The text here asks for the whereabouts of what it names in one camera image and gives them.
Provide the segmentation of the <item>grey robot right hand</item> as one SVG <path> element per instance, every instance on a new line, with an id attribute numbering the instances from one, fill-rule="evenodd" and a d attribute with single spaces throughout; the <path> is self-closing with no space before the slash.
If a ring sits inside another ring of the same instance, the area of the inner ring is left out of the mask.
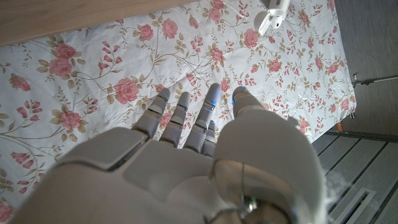
<path id="1" fill-rule="evenodd" d="M 326 179 L 298 123 L 267 111 L 243 86 L 234 118 L 215 131 L 212 84 L 183 147 L 182 93 L 159 139 L 170 92 L 131 129 L 113 128 L 63 156 L 13 223 L 326 223 Z"/>

